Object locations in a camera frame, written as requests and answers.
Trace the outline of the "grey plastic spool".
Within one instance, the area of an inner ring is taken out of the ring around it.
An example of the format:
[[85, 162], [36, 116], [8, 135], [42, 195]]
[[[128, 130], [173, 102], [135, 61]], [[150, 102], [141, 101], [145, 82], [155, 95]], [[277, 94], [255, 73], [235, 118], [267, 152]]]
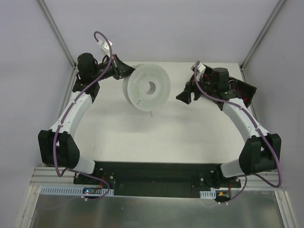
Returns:
[[151, 112], [160, 109], [168, 100], [171, 81], [164, 68], [156, 64], [139, 64], [123, 80], [123, 94], [135, 108]]

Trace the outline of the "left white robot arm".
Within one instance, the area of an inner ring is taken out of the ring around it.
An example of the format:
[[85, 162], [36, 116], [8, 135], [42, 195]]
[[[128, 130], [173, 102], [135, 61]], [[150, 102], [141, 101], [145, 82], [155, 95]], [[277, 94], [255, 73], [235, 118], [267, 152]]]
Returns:
[[92, 54], [83, 53], [77, 61], [78, 73], [70, 101], [50, 129], [39, 132], [38, 143], [44, 164], [82, 172], [85, 181], [95, 185], [101, 174], [95, 170], [95, 161], [81, 156], [74, 141], [76, 129], [98, 95], [99, 81], [109, 77], [116, 80], [127, 78], [135, 68], [125, 64], [116, 54], [105, 55], [98, 63]]

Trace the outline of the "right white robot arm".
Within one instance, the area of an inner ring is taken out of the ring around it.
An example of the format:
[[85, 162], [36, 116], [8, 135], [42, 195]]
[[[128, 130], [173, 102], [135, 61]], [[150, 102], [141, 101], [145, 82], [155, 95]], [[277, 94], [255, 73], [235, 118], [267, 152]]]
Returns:
[[256, 87], [231, 77], [228, 69], [223, 67], [211, 68], [198, 62], [191, 69], [193, 75], [176, 99], [188, 105], [201, 97], [212, 100], [230, 118], [245, 143], [237, 159], [217, 165], [204, 177], [206, 185], [223, 188], [232, 178], [248, 175], [266, 181], [260, 173], [277, 170], [278, 183], [266, 183], [279, 188], [283, 180], [279, 162], [282, 140], [278, 134], [265, 129], [248, 111]]

